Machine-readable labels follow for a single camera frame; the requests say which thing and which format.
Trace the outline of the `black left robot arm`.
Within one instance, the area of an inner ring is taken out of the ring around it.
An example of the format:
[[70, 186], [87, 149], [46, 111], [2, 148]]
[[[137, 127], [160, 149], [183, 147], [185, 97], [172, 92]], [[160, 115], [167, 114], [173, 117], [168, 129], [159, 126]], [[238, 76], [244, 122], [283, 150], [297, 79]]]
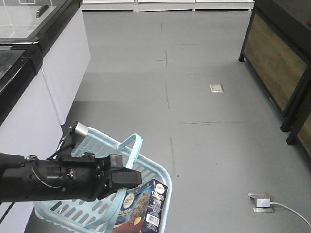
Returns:
[[1, 202], [102, 200], [121, 189], [136, 188], [141, 173], [123, 166], [121, 155], [96, 158], [63, 154], [40, 160], [35, 155], [0, 155]]

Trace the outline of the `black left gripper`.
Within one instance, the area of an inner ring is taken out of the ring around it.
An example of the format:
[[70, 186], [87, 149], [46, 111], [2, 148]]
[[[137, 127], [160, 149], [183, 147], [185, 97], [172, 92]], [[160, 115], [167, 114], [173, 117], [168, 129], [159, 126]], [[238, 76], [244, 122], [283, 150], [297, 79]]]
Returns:
[[82, 157], [57, 156], [62, 178], [59, 199], [102, 200], [121, 189], [142, 184], [141, 172], [123, 168], [122, 155], [95, 158], [91, 153]]

